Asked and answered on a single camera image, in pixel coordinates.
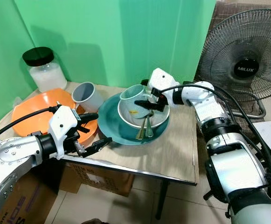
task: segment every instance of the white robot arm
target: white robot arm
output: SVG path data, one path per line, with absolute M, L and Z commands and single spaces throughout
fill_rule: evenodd
M 0 209 L 15 183 L 31 168 L 40 165 L 44 160 L 64 157 L 65 154 L 77 152 L 86 157 L 99 152 L 111 142 L 111 138 L 101 139 L 84 148 L 77 139 L 77 130 L 89 131 L 81 127 L 91 120 L 97 119 L 96 113 L 78 115 L 67 106 L 57 106 L 54 116 L 49 121 L 48 134 L 32 133 L 28 137 L 15 137 L 0 143 Z
M 153 94 L 180 84 L 158 68 L 147 85 Z M 208 82 L 195 85 L 214 90 Z M 205 200 L 214 195 L 228 203 L 233 224 L 271 223 L 271 198 L 265 191 L 268 184 L 265 169 L 240 134 L 240 126 L 230 119 L 214 94 L 199 87 L 175 88 L 161 94 L 170 106 L 188 104 L 195 108 L 209 154 L 205 166 L 211 191 L 204 196 Z

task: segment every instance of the green wall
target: green wall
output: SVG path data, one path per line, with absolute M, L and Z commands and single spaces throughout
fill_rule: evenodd
M 161 67 L 193 80 L 215 0 L 15 0 L 68 80 L 127 87 Z
M 0 119 L 12 109 L 15 97 L 24 99 L 36 88 L 20 62 L 32 47 L 14 2 L 0 1 Z

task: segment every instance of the white powder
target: white powder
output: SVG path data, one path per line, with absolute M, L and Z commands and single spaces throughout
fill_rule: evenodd
M 48 63 L 43 66 L 31 67 L 29 70 L 40 92 L 55 88 L 65 89 L 67 80 L 59 64 Z

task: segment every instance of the orange plastic basin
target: orange plastic basin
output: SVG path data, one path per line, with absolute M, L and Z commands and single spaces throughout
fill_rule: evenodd
M 29 113 L 49 106 L 55 106 L 57 101 L 64 106 L 75 108 L 75 102 L 72 100 L 69 93 L 62 89 L 53 89 L 32 97 L 16 106 L 12 113 L 12 122 Z M 53 113 L 44 112 L 14 125 L 13 129 L 20 136 L 27 136 L 36 131 L 41 131 L 43 134 L 46 134 L 48 131 L 49 120 L 52 116 Z M 80 143 L 83 143 L 95 133 L 97 129 L 97 120 L 90 121 L 87 125 L 83 125 L 83 127 L 90 129 L 90 131 L 88 133 L 78 131 L 80 134 L 78 141 Z

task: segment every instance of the white ceramic cup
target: white ceramic cup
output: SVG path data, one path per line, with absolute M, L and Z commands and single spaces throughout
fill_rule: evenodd
M 120 95 L 121 106 L 126 108 L 131 116 L 134 118 L 143 118 L 150 113 L 150 110 L 136 105 L 136 100 L 147 100 L 153 98 L 150 94 L 147 94 L 143 85 L 133 85 L 123 91 Z
M 104 100 L 91 82 L 81 83 L 71 95 L 76 103 L 75 109 L 80 105 L 86 112 L 97 112 Z

